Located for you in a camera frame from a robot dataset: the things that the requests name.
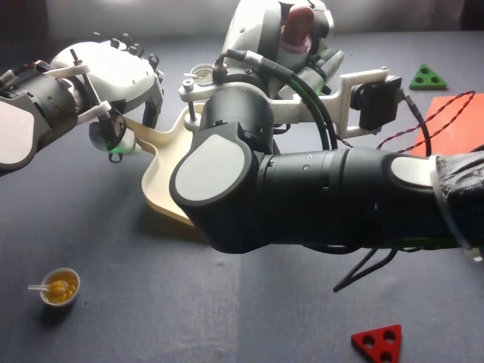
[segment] cup of yellow food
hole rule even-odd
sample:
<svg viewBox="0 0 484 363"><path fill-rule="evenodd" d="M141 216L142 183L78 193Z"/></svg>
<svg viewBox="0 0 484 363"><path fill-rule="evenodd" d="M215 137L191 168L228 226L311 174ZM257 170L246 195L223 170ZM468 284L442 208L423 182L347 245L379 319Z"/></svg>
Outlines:
<svg viewBox="0 0 484 363"><path fill-rule="evenodd" d="M59 286L65 286L63 283L67 283L67 288L64 293L59 293L55 288ZM81 280L77 272L71 268L58 268L47 274L42 280L42 285L51 285L52 291L41 291L40 298L44 303L50 306L61 307L71 304L79 294L79 288L81 287Z"/></svg>

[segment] yellow food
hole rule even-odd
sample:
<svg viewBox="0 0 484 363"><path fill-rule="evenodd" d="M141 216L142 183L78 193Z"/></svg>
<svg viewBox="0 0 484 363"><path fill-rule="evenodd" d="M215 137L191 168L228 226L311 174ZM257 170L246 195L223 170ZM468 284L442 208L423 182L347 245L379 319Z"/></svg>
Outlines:
<svg viewBox="0 0 484 363"><path fill-rule="evenodd" d="M64 289L64 282L68 284L67 290ZM71 299L79 286L76 276L68 271L55 274L49 279L48 284L50 291L43 294L47 301L54 304L64 303Z"/></svg>

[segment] gray table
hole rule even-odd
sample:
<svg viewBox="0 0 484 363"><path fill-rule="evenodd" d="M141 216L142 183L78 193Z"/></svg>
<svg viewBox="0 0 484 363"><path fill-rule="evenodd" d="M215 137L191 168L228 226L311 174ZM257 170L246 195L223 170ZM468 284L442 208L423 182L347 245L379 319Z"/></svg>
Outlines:
<svg viewBox="0 0 484 363"><path fill-rule="evenodd" d="M145 44L166 74L159 121L166 130L184 107L183 72L213 61L222 39ZM330 45L346 53L342 73L388 66L406 85L428 63L449 88L410 92L423 112L437 95L484 91L483 33L336 36ZM379 135L352 143L375 147L414 123L402 105ZM484 360L484 269L462 251L399 253L334 294L363 251L218 253L147 206L141 177L151 155L111 164L87 131L80 126L0 179L1 362L360 362L351 334L390 324L403 326L402 362ZM294 126L277 141L283 152L320 148L314 125ZM77 270L82 287L69 314L56 316L26 286L61 266Z"/></svg>

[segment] red object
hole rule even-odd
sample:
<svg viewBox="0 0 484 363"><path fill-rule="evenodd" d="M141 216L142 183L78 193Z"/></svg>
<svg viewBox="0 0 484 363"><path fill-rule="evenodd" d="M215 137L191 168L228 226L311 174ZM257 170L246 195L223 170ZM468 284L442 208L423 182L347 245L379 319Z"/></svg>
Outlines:
<svg viewBox="0 0 484 363"><path fill-rule="evenodd" d="M398 363L402 326L392 325L353 334L351 343L370 363Z"/></svg>
<svg viewBox="0 0 484 363"><path fill-rule="evenodd" d="M432 100L427 111L427 117L434 114L440 107L453 97L438 97ZM433 120L427 123L429 133L440 130L462 108L468 97L462 97L445 108ZM484 94L474 96L474 99L465 108L462 114L448 128L432 138L432 154L453 155L468 153L472 149L484 144ZM422 131L419 132L416 142L424 139ZM425 156L425 145L412 150L412 155Z"/></svg>
<svg viewBox="0 0 484 363"><path fill-rule="evenodd" d="M315 25L315 15L309 6L293 6L282 29L281 40L293 47L304 45L306 37Z"/></svg>

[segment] green triangle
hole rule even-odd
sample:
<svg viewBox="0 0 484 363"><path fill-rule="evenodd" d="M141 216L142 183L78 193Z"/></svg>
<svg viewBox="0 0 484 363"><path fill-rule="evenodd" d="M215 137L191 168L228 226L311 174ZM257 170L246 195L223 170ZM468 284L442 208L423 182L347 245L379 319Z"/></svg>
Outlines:
<svg viewBox="0 0 484 363"><path fill-rule="evenodd" d="M427 89L447 89L447 82L429 66L422 64L411 80L410 89L416 91Z"/></svg>

